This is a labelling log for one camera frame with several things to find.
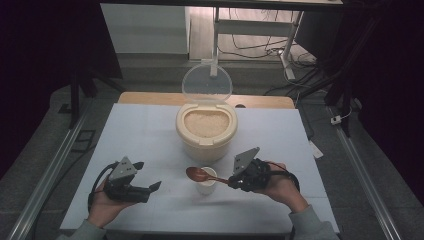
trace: sleeve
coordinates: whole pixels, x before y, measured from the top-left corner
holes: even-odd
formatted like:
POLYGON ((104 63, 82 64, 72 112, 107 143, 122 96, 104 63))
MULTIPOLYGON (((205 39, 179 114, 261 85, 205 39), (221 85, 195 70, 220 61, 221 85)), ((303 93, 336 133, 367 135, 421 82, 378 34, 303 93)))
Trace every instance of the sleeve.
POLYGON ((101 240, 105 234, 105 229, 98 228, 87 220, 84 220, 72 236, 60 235, 56 240, 101 240))
POLYGON ((311 205, 289 217, 295 228, 294 240, 339 240, 331 223, 321 222, 311 205))

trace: human hand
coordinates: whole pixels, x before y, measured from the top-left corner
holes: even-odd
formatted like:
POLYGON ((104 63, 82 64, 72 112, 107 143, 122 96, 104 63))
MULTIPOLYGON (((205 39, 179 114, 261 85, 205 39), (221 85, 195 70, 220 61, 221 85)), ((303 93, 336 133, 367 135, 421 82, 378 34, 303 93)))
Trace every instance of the human hand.
POLYGON ((94 200, 87 218, 90 223, 99 228, 103 228, 112 222, 123 209, 135 204, 133 202, 120 202, 109 199, 106 193, 103 192, 103 187, 108 177, 96 188, 94 200))
MULTIPOLYGON (((285 171, 284 163, 267 161, 271 171, 285 171)), ((287 205, 292 212, 301 212, 308 207, 308 202, 297 190, 293 181, 282 175, 273 175, 265 189, 254 191, 269 196, 274 201, 287 205)))

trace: white table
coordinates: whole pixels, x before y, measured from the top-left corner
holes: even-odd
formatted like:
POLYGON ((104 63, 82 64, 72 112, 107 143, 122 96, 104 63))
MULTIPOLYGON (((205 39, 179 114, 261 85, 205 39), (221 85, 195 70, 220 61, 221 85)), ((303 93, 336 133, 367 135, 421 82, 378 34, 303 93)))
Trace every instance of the white table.
MULTIPOLYGON (((198 166, 183 151, 175 130, 179 106, 115 104, 81 180, 61 230, 77 229, 87 213, 87 196, 108 164, 128 156, 143 161, 131 185, 162 181, 147 203, 125 209, 106 228, 138 233, 287 234, 289 208, 264 195, 219 184, 209 196, 199 194, 185 175, 198 166)), ((282 161, 300 182, 301 192, 321 220, 338 232, 300 115, 295 109, 236 109, 239 128, 229 152, 213 165, 219 177, 232 173, 235 155, 260 147, 256 157, 282 161)))

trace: clear lid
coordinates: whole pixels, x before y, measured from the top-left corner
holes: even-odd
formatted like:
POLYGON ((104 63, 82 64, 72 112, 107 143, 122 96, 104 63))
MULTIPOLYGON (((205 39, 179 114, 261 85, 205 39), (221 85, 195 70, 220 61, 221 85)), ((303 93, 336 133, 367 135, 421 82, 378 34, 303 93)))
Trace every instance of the clear lid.
POLYGON ((225 101, 233 92, 233 84, 223 68, 214 63, 202 63, 186 73, 182 89, 190 100, 225 101))

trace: spoon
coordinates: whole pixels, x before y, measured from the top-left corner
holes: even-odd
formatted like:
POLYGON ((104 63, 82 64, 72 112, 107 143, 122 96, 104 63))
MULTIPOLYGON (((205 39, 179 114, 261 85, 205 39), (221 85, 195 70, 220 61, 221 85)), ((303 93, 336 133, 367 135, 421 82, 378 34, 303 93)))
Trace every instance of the spoon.
POLYGON ((229 183, 228 180, 211 176, 208 172, 206 172, 205 170, 198 168, 198 167, 187 168, 186 174, 191 180, 193 180, 195 182, 204 182, 204 181, 207 181, 207 180, 215 180, 215 181, 218 181, 218 182, 225 183, 227 185, 229 183))

